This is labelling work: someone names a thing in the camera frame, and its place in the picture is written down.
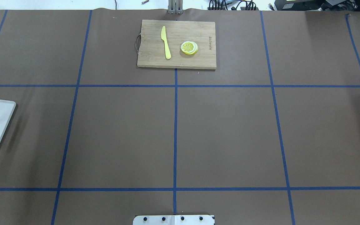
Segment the yellow plastic knife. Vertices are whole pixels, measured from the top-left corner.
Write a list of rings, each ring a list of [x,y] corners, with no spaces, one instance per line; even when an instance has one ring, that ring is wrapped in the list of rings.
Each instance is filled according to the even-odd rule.
[[[168,46],[168,40],[167,40],[167,36],[166,36],[166,26],[162,27],[160,37],[161,37],[161,40],[164,43],[165,58],[167,60],[170,60],[172,56],[171,56],[171,52],[170,52],[170,49],[169,49],[169,46]]]

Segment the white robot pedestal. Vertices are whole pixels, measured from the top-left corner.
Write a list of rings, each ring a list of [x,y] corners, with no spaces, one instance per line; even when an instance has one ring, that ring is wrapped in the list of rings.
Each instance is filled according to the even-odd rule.
[[[139,215],[133,225],[214,225],[213,215]]]

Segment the yellow lemon slice toy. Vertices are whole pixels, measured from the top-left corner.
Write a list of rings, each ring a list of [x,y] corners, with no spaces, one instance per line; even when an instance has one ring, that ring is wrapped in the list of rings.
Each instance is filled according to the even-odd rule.
[[[181,51],[187,55],[196,54],[198,51],[198,45],[193,41],[185,41],[181,44]]]

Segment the aluminium frame post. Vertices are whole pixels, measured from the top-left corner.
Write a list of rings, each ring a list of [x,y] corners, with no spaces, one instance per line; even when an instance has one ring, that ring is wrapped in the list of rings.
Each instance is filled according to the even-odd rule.
[[[168,14],[183,14],[183,0],[169,0]]]

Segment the bamboo cutting board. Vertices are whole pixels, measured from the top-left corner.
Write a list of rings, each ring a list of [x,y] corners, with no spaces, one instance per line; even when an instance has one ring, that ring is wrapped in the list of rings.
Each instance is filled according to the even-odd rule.
[[[166,36],[171,52],[167,60],[161,29],[166,26]],[[214,22],[142,20],[137,66],[144,68],[177,68],[215,70],[216,24]],[[180,47],[185,41],[198,45],[196,54],[184,54]]]

